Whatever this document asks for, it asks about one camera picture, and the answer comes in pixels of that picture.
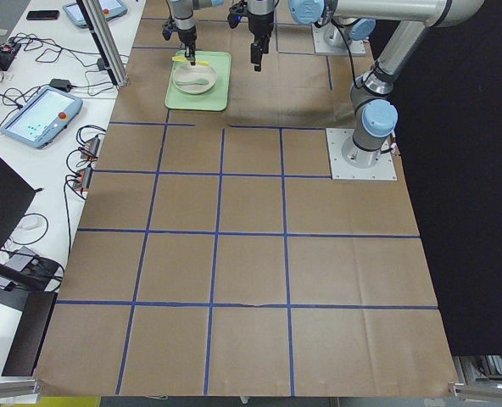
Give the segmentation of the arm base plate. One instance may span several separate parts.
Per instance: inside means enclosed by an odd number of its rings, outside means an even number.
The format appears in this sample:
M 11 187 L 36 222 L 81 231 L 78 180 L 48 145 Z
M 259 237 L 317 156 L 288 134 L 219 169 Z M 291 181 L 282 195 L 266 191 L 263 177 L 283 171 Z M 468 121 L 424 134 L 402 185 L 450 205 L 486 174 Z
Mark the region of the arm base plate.
M 354 144 L 353 129 L 326 128 L 326 144 L 335 181 L 396 181 L 392 149 L 388 141 L 374 152 Z
M 349 50 L 353 56 L 364 56 L 366 54 L 363 41 L 349 41 L 349 47 L 346 47 L 340 32 L 332 24 L 321 28 L 313 25 L 312 34 L 314 50 L 317 55 L 348 56 Z

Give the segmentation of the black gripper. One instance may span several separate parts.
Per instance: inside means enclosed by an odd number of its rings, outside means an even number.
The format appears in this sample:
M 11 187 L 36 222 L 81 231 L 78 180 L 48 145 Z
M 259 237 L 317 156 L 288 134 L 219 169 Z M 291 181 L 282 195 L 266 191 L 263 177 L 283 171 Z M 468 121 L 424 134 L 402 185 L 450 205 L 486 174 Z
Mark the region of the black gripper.
M 229 8 L 227 22 L 231 29 L 235 29 L 242 18 L 248 19 L 248 29 L 254 35 L 250 59 L 255 72 L 262 70 L 263 55 L 269 53 L 275 7 L 274 0 L 249 0 L 238 1 Z
M 185 59 L 191 66 L 195 66 L 197 41 L 195 19 L 193 17 L 186 19 L 169 17 L 168 20 L 163 24 L 162 36 L 166 41 L 169 41 L 174 32 L 177 33 L 180 42 L 184 46 Z

